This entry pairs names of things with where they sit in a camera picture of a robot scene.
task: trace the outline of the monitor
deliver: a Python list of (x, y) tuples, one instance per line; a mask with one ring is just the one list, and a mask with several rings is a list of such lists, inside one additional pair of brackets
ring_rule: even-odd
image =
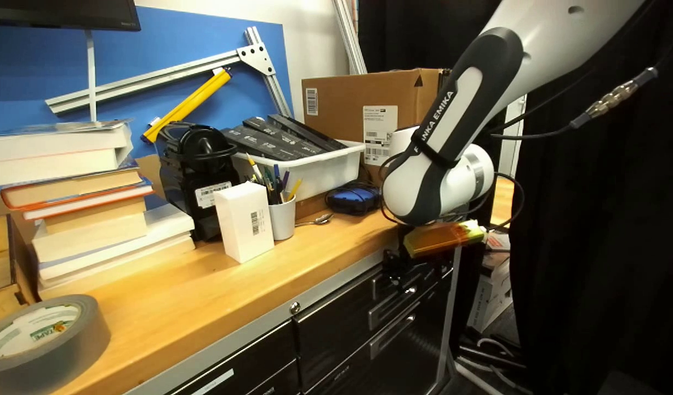
[(141, 30), (133, 0), (0, 0), (0, 25)]

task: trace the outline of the blue wall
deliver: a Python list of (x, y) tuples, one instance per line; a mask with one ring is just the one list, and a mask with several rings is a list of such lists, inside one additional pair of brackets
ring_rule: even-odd
[[(287, 57), (280, 25), (138, 8), (142, 30), (95, 30), (97, 83), (151, 72), (247, 47), (245, 30), (257, 26), (287, 104), (292, 104)], [(128, 118), (133, 130), (133, 159), (153, 154), (141, 140), (147, 123), (167, 115), (203, 78), (191, 78), (122, 98), (99, 104), (99, 121)], [(277, 113), (264, 78), (247, 67), (230, 69), (230, 83), (207, 101), (189, 121), (230, 128), (247, 116)], [(26, 126), (87, 121), (87, 107), (54, 116), (44, 104), (51, 97), (87, 85), (85, 36), (73, 29), (0, 26), (0, 134)]]

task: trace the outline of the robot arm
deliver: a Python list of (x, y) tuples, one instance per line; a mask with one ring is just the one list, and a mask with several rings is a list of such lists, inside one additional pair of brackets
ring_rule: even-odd
[(501, 0), (470, 44), (412, 142), (383, 169), (383, 202), (418, 227), (493, 185), (488, 154), (471, 146), (512, 98), (586, 63), (642, 0)]

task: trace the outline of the duct tape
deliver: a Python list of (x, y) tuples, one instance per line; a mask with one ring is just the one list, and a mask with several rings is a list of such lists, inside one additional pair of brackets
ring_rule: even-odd
[(71, 294), (0, 320), (0, 394), (51, 394), (85, 371), (110, 343), (93, 296)]

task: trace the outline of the plastic storage bin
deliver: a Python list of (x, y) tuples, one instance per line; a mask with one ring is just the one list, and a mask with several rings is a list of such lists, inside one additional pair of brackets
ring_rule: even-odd
[[(307, 199), (311, 195), (338, 190), (358, 179), (364, 142), (355, 140), (343, 140), (343, 142), (347, 146), (345, 149), (300, 161), (272, 161), (260, 156), (253, 156), (253, 161), (269, 169), (278, 164), (278, 172), (290, 172), (287, 192), (292, 192), (294, 183), (300, 181), (297, 199)], [(234, 154), (233, 168), (243, 181), (253, 179), (253, 168), (245, 154)]]

